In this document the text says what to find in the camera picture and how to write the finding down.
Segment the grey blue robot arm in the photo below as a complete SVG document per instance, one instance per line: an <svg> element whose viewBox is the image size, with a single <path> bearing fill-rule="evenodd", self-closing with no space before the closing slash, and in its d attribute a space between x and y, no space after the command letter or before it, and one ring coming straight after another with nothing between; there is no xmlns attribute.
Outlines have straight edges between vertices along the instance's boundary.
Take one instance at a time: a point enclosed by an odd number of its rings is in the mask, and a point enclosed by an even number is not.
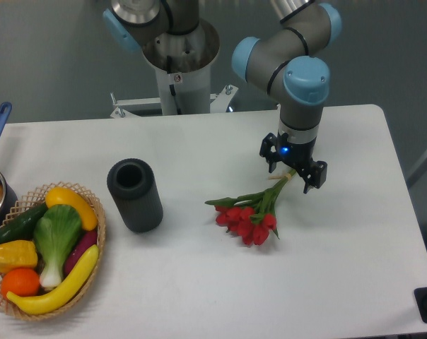
<svg viewBox="0 0 427 339"><path fill-rule="evenodd" d="M292 167L305 188L320 188L327 164L312 157L330 71L316 53L341 32L339 12L314 1L273 1L281 29L266 40L246 37L233 51L235 74L280 107L277 134L259 154L274 170ZM199 15L198 1L112 1L103 20L118 44L142 52L154 68L165 115L211 111L211 65L219 53L216 29Z"/></svg>

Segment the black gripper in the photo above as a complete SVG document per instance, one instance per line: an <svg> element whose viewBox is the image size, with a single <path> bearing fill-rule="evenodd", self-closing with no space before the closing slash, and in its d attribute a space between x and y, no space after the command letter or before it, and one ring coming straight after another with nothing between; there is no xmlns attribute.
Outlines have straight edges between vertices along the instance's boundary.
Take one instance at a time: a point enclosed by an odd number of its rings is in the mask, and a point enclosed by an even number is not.
<svg viewBox="0 0 427 339"><path fill-rule="evenodd" d="M292 134L272 133L267 134L262 140L259 155L264 158L269 166L268 171L273 172L277 163L302 170L301 177L305 182L303 193L307 194L312 188L319 189L327 178L327 163L314 161L312 158L316 136L309 141L292 141Z"/></svg>

